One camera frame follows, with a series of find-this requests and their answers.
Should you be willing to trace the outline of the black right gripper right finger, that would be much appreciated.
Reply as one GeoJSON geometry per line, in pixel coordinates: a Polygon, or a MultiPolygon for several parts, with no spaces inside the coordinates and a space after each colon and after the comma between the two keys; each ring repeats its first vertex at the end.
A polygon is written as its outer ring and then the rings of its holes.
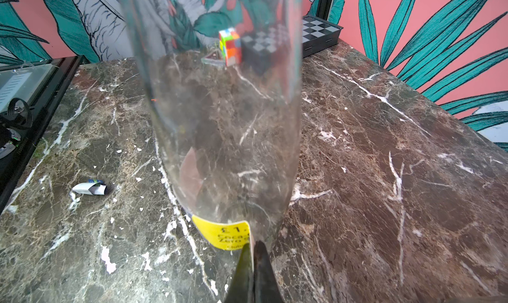
{"type": "Polygon", "coordinates": [[[255,243],[253,261],[253,301],[255,303],[284,303],[267,247],[262,241],[255,243]]]}

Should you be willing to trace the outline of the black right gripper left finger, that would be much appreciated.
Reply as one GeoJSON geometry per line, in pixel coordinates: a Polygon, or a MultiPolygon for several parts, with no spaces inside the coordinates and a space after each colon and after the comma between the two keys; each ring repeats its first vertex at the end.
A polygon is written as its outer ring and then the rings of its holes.
{"type": "Polygon", "coordinates": [[[252,302],[253,293],[253,260],[250,244],[242,248],[234,276],[225,297],[225,303],[252,302]]]}

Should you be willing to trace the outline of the yellow blue price label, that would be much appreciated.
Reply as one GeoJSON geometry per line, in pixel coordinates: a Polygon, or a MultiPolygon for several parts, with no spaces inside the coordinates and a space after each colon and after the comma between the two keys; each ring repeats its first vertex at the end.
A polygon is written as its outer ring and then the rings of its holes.
{"type": "Polygon", "coordinates": [[[236,251],[250,243],[250,225],[247,221],[229,224],[210,222],[196,215],[193,224],[207,242],[219,250],[236,251]]]}

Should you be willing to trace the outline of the glass bottle yellow price label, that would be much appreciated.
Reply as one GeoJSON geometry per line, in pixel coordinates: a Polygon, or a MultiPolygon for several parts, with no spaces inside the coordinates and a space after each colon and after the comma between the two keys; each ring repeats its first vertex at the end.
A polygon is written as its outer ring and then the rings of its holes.
{"type": "Polygon", "coordinates": [[[191,216],[247,221],[272,244],[288,209],[300,152],[302,0],[119,0],[146,84],[171,189],[191,216]],[[223,68],[201,58],[218,32],[283,23],[273,57],[223,68]]]}

